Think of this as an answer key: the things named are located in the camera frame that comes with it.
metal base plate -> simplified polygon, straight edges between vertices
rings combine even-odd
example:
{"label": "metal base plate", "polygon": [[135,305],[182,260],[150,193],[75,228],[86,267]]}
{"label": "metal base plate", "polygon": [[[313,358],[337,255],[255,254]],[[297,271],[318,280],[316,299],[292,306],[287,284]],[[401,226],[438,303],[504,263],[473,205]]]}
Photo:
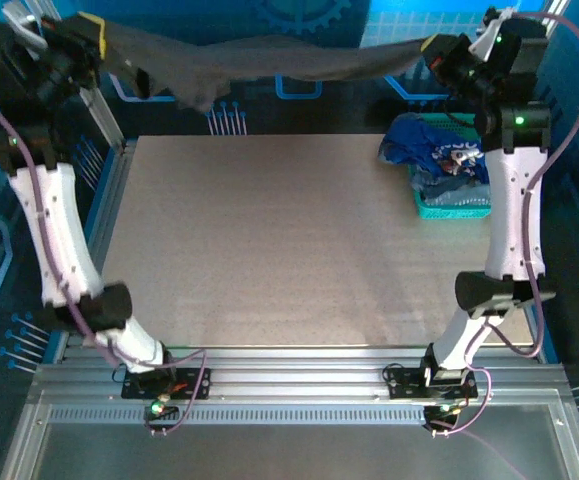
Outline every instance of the metal base plate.
{"label": "metal base plate", "polygon": [[[189,349],[172,350],[176,357],[190,353]],[[260,475],[245,469],[238,470],[242,473],[240,477],[254,480],[268,478],[270,471],[282,471],[291,478],[304,478],[305,470],[294,472],[293,466],[299,465],[302,468],[311,465],[314,458],[340,460],[339,455],[336,457],[329,451],[316,452],[314,456],[314,448],[331,446],[332,451],[340,452],[344,448],[345,451],[362,453],[364,446],[372,445],[369,451],[375,453],[376,447],[367,443],[362,437],[363,432],[368,435],[367,438],[377,439],[378,445],[389,445],[389,452],[404,452],[404,455],[398,457],[393,466],[378,463],[379,467],[374,471],[371,468],[376,465],[375,455],[367,457],[358,454],[350,457],[351,461],[342,467],[337,464],[333,467],[315,465],[317,471],[312,476],[320,474],[322,477],[323,471],[338,472],[340,468],[349,473],[356,468],[357,474],[349,473],[346,476],[368,478],[369,471],[369,476],[380,478],[385,471],[395,471],[403,465],[407,468],[415,466],[418,470],[423,465],[424,471],[415,472],[419,473],[417,478],[440,478],[442,475],[449,478],[451,475],[446,462],[436,469],[429,459],[446,457],[447,448],[451,445],[457,449],[455,455],[460,456],[460,451],[464,451],[466,440],[462,441],[460,436],[455,440],[441,441],[432,439],[429,432],[422,428],[410,428],[405,432],[391,428],[400,425],[420,426],[426,420],[423,416],[424,407],[456,403],[444,399],[390,400],[389,389],[381,376],[384,366],[398,362],[407,368],[418,368],[425,354],[424,349],[212,348],[208,349],[208,353],[209,365],[212,367],[209,398],[198,402],[191,409],[185,433],[172,434],[165,443],[154,443],[143,427],[145,401],[121,399],[122,385],[110,379],[113,369],[95,349],[84,348],[81,338],[70,339],[60,364],[39,365],[37,368],[28,404],[20,419],[1,478],[54,479],[55,472],[62,472],[65,480],[82,478],[82,469],[65,470],[65,465],[74,464],[83,454],[88,459],[87,468],[96,472],[92,474],[93,477],[101,477],[106,472],[105,468],[109,467],[112,473],[107,477],[111,478],[114,471],[118,473],[118,463],[109,462],[111,448],[116,448],[120,453],[136,449],[144,453],[122,457],[129,461],[129,464],[124,463],[131,472],[125,475],[127,479],[148,478],[149,473],[153,474],[154,465],[175,469],[173,473],[163,470],[165,476],[173,478],[177,474],[179,476],[180,471],[196,468],[193,462],[206,457],[193,449],[189,450],[194,445],[203,452],[233,453],[216,457],[225,460],[227,466],[220,462],[202,462],[194,470],[201,472],[199,475],[204,474],[203,468],[215,467],[205,477],[221,478],[225,468],[235,468],[234,462],[237,459],[268,454],[273,458],[261,458],[246,464],[247,468],[260,466]],[[535,361],[509,355],[506,349],[499,348],[480,349],[474,362],[490,369],[494,385],[490,404],[496,408],[487,410],[487,414],[473,425],[473,432],[485,435],[496,448],[503,449],[514,464],[522,463],[521,471],[527,473],[529,478],[578,479],[579,416],[563,367],[540,365]],[[198,367],[199,363],[199,360],[193,361],[191,366]],[[486,378],[482,373],[476,373],[475,377],[480,385],[484,385]],[[479,403],[478,400],[470,402],[470,410],[477,408]],[[514,412],[528,412],[527,407],[530,412],[526,416],[514,416]],[[540,438],[545,441],[529,442],[533,450],[527,450],[522,442],[527,437],[526,432],[530,432],[527,438],[535,437],[538,430],[534,422],[543,426],[540,432],[544,433]],[[203,428],[204,425],[211,425],[211,429]],[[283,428],[284,425],[300,425],[300,428]],[[335,430],[322,431],[321,436],[316,438],[311,434],[309,438],[303,437],[308,430],[328,426]],[[349,432],[352,444],[341,440],[344,428],[353,428]],[[296,447],[293,443],[280,440],[285,433],[297,436]],[[414,436],[419,436],[420,443],[414,443]],[[234,445],[240,447],[244,445],[243,442],[256,438],[260,439],[260,444],[249,445],[242,452],[234,450]],[[213,445],[213,440],[227,443]],[[170,445],[172,451],[164,451],[165,445]],[[513,451],[505,450],[514,446],[520,447]],[[290,457],[292,460],[297,458],[299,462],[293,461],[291,466],[282,466],[279,462],[287,456],[275,455],[279,451],[295,451],[298,456]],[[302,461],[299,455],[305,452],[309,458]],[[424,458],[414,458],[416,452],[423,452]],[[543,465],[536,467],[536,459],[547,457],[549,461],[544,462],[547,466],[565,468],[567,473],[545,473]],[[155,459],[156,463],[145,464],[145,458]],[[182,464],[172,464],[172,458],[179,459]],[[358,459],[363,458],[370,458],[371,462],[359,466]],[[394,457],[381,454],[380,458],[384,460]],[[491,477],[491,463],[480,462],[480,454],[466,458],[475,458],[477,463],[468,472],[475,472],[474,475],[480,478]],[[132,459],[136,459],[135,465],[130,462]],[[485,465],[485,470],[481,472],[479,468],[482,465]],[[454,473],[462,475],[460,478],[465,476],[460,469]]]}
{"label": "metal base plate", "polygon": [[[196,385],[199,368],[177,368],[176,378],[178,384],[185,385],[180,390],[170,394],[172,400],[189,400],[193,396],[193,389]],[[163,377],[159,381],[151,381],[148,384],[140,384],[139,375],[129,373],[125,375],[120,396],[124,399],[132,400],[153,400],[163,393],[170,382],[168,377]],[[209,398],[209,387],[211,385],[211,369],[205,368],[202,376],[202,384],[198,390],[196,400],[206,400]]]}
{"label": "metal base plate", "polygon": [[420,368],[388,367],[384,372],[389,388],[389,399],[444,399],[464,400],[478,397],[478,388],[473,372],[465,382],[456,387],[425,387],[424,372]]}

blue panel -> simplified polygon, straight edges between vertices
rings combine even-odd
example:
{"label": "blue panel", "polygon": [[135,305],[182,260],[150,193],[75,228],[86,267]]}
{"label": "blue panel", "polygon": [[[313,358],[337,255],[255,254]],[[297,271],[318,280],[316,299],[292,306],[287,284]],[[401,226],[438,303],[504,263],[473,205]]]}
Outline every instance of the blue panel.
{"label": "blue panel", "polygon": [[[503,2],[491,0],[472,0],[471,2],[438,2],[437,0],[372,0],[372,12],[404,12],[404,11],[418,11],[418,12],[461,12],[464,11],[465,6],[469,5],[469,11],[484,12],[490,6],[498,8],[512,7],[516,2]],[[524,0],[521,4],[521,9],[528,11],[536,11],[542,8],[542,1],[539,0]]]}
{"label": "blue panel", "polygon": [[426,23],[427,14],[426,13],[413,13],[411,16],[411,23]]}
{"label": "blue panel", "polygon": [[381,12],[369,12],[367,16],[367,23],[380,23],[382,21],[382,13]]}
{"label": "blue panel", "polygon": [[367,37],[377,37],[380,32],[380,27],[378,25],[367,25],[365,29],[365,35]]}
{"label": "blue panel", "polygon": [[212,2],[181,2],[179,0],[74,0],[78,10],[97,15],[224,15],[250,10],[245,0],[216,0]]}
{"label": "blue panel", "polygon": [[71,0],[53,0],[53,4],[62,18],[69,17],[78,12],[76,3]]}
{"label": "blue panel", "polygon": [[49,341],[47,342],[47,348],[45,349],[45,353],[42,357],[42,363],[54,362],[54,357],[56,356],[58,347],[60,346],[61,338],[62,332],[51,332],[51,335],[49,335]]}
{"label": "blue panel", "polygon": [[425,36],[426,28],[424,26],[409,27],[409,38],[422,38]]}
{"label": "blue panel", "polygon": [[447,11],[444,12],[441,24],[442,25],[453,25],[458,20],[459,15],[460,14],[456,13],[455,10],[447,9]]}
{"label": "blue panel", "polygon": [[427,23],[436,25],[438,23],[442,23],[443,21],[444,21],[444,14],[442,12],[429,12],[429,16],[427,17]]}
{"label": "blue panel", "polygon": [[398,18],[398,14],[395,12],[385,12],[380,16],[380,21],[382,23],[395,23]]}

wire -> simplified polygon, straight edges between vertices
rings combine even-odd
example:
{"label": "wire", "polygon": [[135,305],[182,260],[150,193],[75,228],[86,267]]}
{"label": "wire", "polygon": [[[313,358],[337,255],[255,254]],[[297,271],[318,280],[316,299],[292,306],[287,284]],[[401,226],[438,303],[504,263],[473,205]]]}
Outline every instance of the wire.
{"label": "wire", "polygon": [[[576,24],[572,21],[568,20],[567,18],[563,17],[562,15],[557,15],[554,13],[549,12],[522,12],[522,13],[514,13],[515,17],[529,17],[529,18],[548,18],[550,20],[555,20],[557,23],[566,26],[571,32],[578,38],[579,41],[579,28]],[[540,299],[540,289],[538,287],[538,281],[536,280],[536,275],[533,270],[532,260],[531,260],[531,243],[529,238],[529,206],[531,204],[531,197],[533,195],[533,189],[535,188],[536,184],[542,179],[545,172],[551,168],[558,158],[562,155],[565,149],[569,146],[573,137],[578,133],[579,130],[579,112],[574,122],[571,130],[562,141],[560,146],[551,154],[551,156],[547,159],[545,164],[540,167],[540,169],[536,172],[536,174],[531,178],[529,183],[527,184],[527,188],[525,190],[525,197],[522,202],[522,253],[524,257],[525,267],[527,269],[527,276],[529,278],[529,284],[531,285],[531,291],[534,298],[534,303],[536,306],[537,312],[537,319],[536,319],[536,341],[535,344],[528,350],[523,350],[519,347],[516,347],[501,331],[498,327],[494,325],[488,325],[489,328],[502,340],[502,342],[509,347],[513,352],[517,353],[518,355],[525,357],[525,358],[533,358],[537,356],[540,351],[542,350],[542,345],[544,343],[544,336],[545,336],[545,314],[542,307],[542,300]]]}
{"label": "wire", "polygon": [[200,391],[200,387],[204,381],[205,376],[205,367],[207,364],[207,351],[205,349],[197,350],[196,352],[192,353],[191,355],[185,357],[183,360],[190,360],[192,358],[197,357],[198,355],[202,355],[202,361],[200,363],[200,370],[198,371],[198,380],[196,380],[196,385],[193,387],[193,392],[191,394],[191,398],[187,402],[187,407],[180,418],[176,423],[174,423],[170,427],[161,427],[161,428],[154,428],[153,425],[150,425],[149,422],[145,423],[145,426],[151,431],[152,435],[167,435],[168,433],[174,432],[175,430],[179,429],[189,418],[189,413],[191,412],[191,407],[195,403],[196,399],[198,398],[198,392]]}
{"label": "wire", "polygon": [[400,363],[397,362],[393,362],[385,366],[385,368],[382,369],[382,379],[385,381],[387,385],[389,385],[389,379],[387,378],[387,370],[389,370],[392,367],[405,368],[404,366],[402,366]]}
{"label": "wire", "polygon": [[[452,428],[452,425],[450,423],[443,422],[441,420],[432,420],[430,423],[434,423],[436,425],[439,425],[439,426],[445,427],[445,428]],[[463,433],[464,435],[468,436],[469,438],[475,440],[476,442],[483,445],[485,448],[487,448],[487,449],[491,450],[493,453],[495,453],[498,456],[498,458],[500,458],[500,460],[502,460],[505,463],[505,465],[507,465],[509,470],[511,470],[513,473],[515,473],[518,476],[518,478],[520,478],[522,480],[529,480],[526,476],[524,476],[520,472],[520,470],[518,470],[516,468],[516,466],[513,463],[511,463],[509,460],[507,460],[507,458],[502,453],[500,453],[500,451],[498,451],[498,449],[496,447],[491,445],[484,438],[481,438],[478,435],[476,435],[475,433],[472,433],[468,430],[465,430],[461,433]]]}
{"label": "wire", "polygon": [[489,400],[491,399],[492,396],[492,380],[491,380],[491,373],[489,373],[489,370],[487,370],[484,367],[474,367],[471,362],[469,361],[469,359],[472,357],[473,353],[471,350],[473,349],[476,340],[480,337],[480,335],[482,335],[484,333],[484,331],[486,330],[486,325],[483,325],[482,327],[480,327],[480,329],[478,330],[478,332],[473,336],[473,338],[469,341],[469,343],[467,344],[467,348],[465,350],[465,364],[467,365],[467,369],[474,372],[474,373],[482,373],[485,378],[487,379],[487,391],[485,393],[485,397],[482,400],[482,403],[480,404],[480,408],[478,408],[478,411],[476,412],[476,414],[471,417],[471,419],[469,419],[469,421],[467,421],[465,424],[456,427],[454,426],[451,430],[442,432],[442,435],[445,437],[449,437],[451,435],[455,435],[456,433],[460,433],[460,432],[464,432],[467,428],[469,428],[471,425],[473,425],[476,420],[478,420],[478,418],[480,418],[480,415],[482,415],[482,413],[485,411],[485,408],[487,408],[487,405],[489,404]]}
{"label": "wire", "polygon": [[125,365],[124,363],[121,363],[120,365],[118,365],[116,368],[113,369],[113,372],[111,372],[111,381],[114,383],[122,383],[123,385],[126,385],[125,380],[121,380],[121,381],[116,380],[116,374],[118,373],[118,371],[122,367],[127,368],[127,365]]}
{"label": "wire", "polygon": [[466,128],[474,128],[475,125],[473,123],[469,123],[469,122],[466,122],[464,120],[461,120],[449,112],[449,110],[447,109],[447,103],[452,98],[454,98],[453,95],[449,95],[447,98],[445,98],[442,101],[442,110],[444,111],[445,115],[449,118],[449,120],[451,120],[454,123],[457,123],[458,125],[461,125],[461,126],[466,127]]}

yellow tag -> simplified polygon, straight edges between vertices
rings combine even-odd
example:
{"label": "yellow tag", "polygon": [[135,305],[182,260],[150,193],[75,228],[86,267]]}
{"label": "yellow tag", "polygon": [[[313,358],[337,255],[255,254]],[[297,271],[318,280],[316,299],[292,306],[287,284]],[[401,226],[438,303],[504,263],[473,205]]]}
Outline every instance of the yellow tag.
{"label": "yellow tag", "polygon": [[100,50],[100,58],[102,60],[104,60],[105,55],[107,54],[107,41],[105,40],[105,21],[104,21],[104,19],[97,17],[95,15],[92,15],[90,13],[86,13],[86,12],[78,12],[78,15],[80,15],[83,18],[86,18],[87,20],[92,21],[93,23],[98,24],[98,26],[100,27],[100,37],[98,38],[98,48]]}
{"label": "yellow tag", "polygon": [[431,37],[429,37],[427,40],[424,41],[424,43],[422,44],[422,46],[420,47],[420,51],[424,52],[425,48],[427,48],[429,46],[429,44],[431,42],[433,42],[434,38],[436,38],[438,36],[438,34],[436,33],[435,35],[432,35]]}

green led light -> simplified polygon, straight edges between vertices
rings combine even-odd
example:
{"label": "green led light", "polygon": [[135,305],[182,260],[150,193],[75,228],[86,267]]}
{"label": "green led light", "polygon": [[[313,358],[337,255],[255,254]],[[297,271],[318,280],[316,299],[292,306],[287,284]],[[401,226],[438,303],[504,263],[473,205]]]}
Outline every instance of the green led light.
{"label": "green led light", "polygon": [[151,413],[159,415],[161,414],[165,409],[165,406],[161,403],[161,402],[154,402],[151,405]]}

